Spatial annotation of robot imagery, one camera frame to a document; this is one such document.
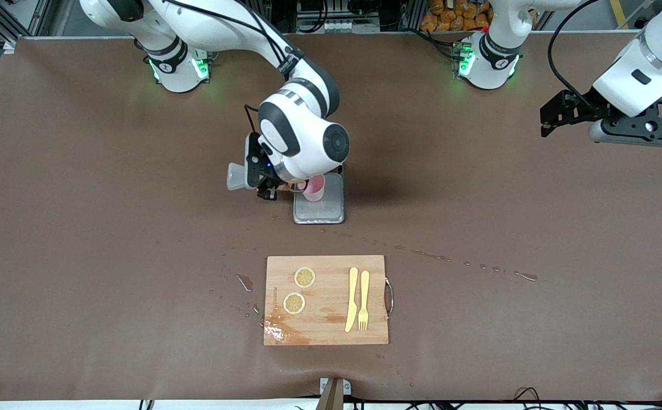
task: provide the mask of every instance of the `wet stain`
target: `wet stain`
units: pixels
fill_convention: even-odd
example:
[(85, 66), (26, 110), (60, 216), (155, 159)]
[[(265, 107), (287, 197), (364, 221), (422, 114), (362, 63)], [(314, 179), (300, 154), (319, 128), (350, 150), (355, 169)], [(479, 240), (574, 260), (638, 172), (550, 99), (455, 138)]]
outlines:
[(326, 322), (329, 323), (346, 323), (346, 314), (327, 314)]
[(245, 288), (245, 291), (252, 292), (252, 281), (250, 278), (243, 275), (235, 275), (235, 277), (237, 277), (240, 283), (242, 283), (242, 287)]
[(422, 256), (432, 257), (432, 259), (442, 260), (443, 262), (450, 262), (452, 260), (449, 259), (449, 257), (446, 257), (445, 255), (433, 255), (422, 250), (412, 250), (410, 252), (412, 252), (415, 255), (422, 255)]
[(286, 319), (287, 317), (281, 315), (276, 318), (268, 315), (268, 319), (265, 320), (265, 333), (284, 345), (309, 345), (310, 338), (303, 337), (297, 330), (287, 325)]
[(531, 273), (523, 273), (523, 272), (519, 272), (518, 270), (514, 270), (513, 274), (522, 277), (525, 280), (530, 280), (531, 282), (536, 282), (537, 280), (539, 280), (539, 277)]

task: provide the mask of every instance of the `brown tabletop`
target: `brown tabletop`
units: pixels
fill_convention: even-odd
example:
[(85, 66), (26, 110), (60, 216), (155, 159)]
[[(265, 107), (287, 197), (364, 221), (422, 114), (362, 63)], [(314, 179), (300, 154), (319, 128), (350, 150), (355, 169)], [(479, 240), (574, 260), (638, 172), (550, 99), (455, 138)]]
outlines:
[[(562, 35), (558, 67), (585, 91), (630, 37)], [(287, 397), (324, 376), (366, 399), (662, 398), (662, 150), (584, 124), (540, 138), (548, 36), (496, 91), (412, 35), (292, 41), (341, 88), (342, 225), (224, 186), (243, 104), (282, 82), (257, 55), (178, 95), (128, 40), (1, 59), (0, 400)], [(386, 255), (389, 345), (264, 347), (265, 258), (348, 254)]]

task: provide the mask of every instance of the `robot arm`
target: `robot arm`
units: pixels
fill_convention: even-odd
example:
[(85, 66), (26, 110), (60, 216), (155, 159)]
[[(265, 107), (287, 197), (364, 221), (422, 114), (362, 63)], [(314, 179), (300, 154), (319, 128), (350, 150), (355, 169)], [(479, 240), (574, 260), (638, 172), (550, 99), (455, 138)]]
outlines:
[(170, 91), (189, 91), (204, 80), (194, 67), (199, 50), (250, 50), (284, 76), (286, 83), (260, 104), (261, 134), (247, 137), (242, 172), (230, 164), (228, 188), (257, 188), (261, 198), (274, 199), (275, 188), (331, 171), (346, 160), (349, 135), (326, 120), (338, 108), (336, 81), (242, 3), (81, 0), (81, 5), (100, 26), (135, 36)]
[(625, 46), (583, 96), (560, 91), (541, 107), (541, 136), (592, 121), (595, 142), (662, 147), (662, 11)]

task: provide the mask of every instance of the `yellow fork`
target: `yellow fork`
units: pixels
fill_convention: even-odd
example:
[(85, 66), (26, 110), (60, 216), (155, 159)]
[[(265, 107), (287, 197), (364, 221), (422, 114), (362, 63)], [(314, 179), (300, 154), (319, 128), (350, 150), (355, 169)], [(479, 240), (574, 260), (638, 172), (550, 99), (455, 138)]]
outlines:
[(362, 272), (362, 309), (359, 310), (359, 330), (367, 330), (369, 312), (367, 311), (367, 296), (369, 295), (369, 270)]

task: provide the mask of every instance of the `cutting board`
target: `cutting board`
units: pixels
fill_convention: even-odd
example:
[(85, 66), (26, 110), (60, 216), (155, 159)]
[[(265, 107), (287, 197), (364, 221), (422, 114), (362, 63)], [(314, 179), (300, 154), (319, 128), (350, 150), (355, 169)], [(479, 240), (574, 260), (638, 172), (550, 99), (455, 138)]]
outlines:
[[(316, 280), (309, 288), (295, 283), (298, 268), (313, 269)], [(345, 332), (349, 309), (349, 268), (359, 269), (355, 302), (357, 318), (350, 332)], [(369, 270), (367, 330), (357, 324), (361, 302), (362, 270)], [(383, 255), (349, 256), (270, 256), (265, 285), (265, 325), (263, 344), (278, 345), (386, 345), (389, 332), (386, 325)], [(303, 309), (290, 314), (284, 300), (291, 293), (305, 299)]]

